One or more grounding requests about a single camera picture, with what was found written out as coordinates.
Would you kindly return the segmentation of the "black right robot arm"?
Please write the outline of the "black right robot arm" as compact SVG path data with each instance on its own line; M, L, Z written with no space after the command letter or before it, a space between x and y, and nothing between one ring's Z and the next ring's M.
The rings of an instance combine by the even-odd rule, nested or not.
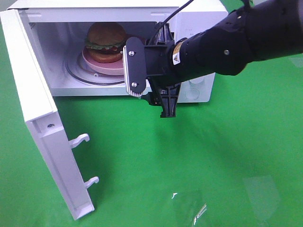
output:
M254 61L303 51L303 3L300 0L249 1L210 29L179 40L169 48L165 76L150 77L143 98L162 107L161 117L174 117L182 82L211 73L235 76Z

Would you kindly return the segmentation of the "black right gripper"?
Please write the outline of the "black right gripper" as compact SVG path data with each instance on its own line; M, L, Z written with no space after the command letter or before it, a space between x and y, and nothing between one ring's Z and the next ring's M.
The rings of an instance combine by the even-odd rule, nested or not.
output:
M146 72L151 92L149 105L161 106L161 118L176 116L176 107L181 83L162 86L158 82L184 82L201 76L212 74L210 54L202 45L202 36L172 41L174 35L169 23L159 22L155 35L155 44L146 47Z

